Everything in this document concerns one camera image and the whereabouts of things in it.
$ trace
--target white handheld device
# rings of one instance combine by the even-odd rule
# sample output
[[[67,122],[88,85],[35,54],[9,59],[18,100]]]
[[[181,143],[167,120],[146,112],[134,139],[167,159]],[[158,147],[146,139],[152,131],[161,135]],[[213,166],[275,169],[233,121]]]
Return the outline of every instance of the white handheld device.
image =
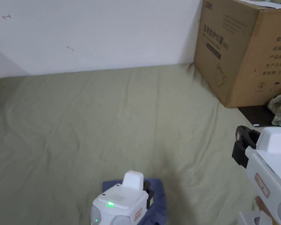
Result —
[[[232,157],[246,175],[267,209],[281,225],[281,127],[266,127],[262,133],[239,126]],[[240,212],[240,225],[272,225],[264,212]]]
[[[153,196],[150,182],[144,183],[143,174],[129,171],[123,184],[116,184],[93,201],[90,224],[137,225],[151,207]]]

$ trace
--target wall mark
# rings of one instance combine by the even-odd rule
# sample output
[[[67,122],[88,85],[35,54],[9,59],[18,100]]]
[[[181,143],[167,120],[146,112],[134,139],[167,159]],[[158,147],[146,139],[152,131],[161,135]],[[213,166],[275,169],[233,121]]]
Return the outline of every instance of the wall mark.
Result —
[[[69,46],[67,46],[67,48],[69,48],[69,49],[71,49],[72,51],[74,51],[74,49],[73,49],[73,48],[71,48],[71,47],[69,47]]]
[[[11,18],[11,15],[8,13],[8,16],[2,16],[2,18],[5,19],[5,20],[6,20],[7,17]]]

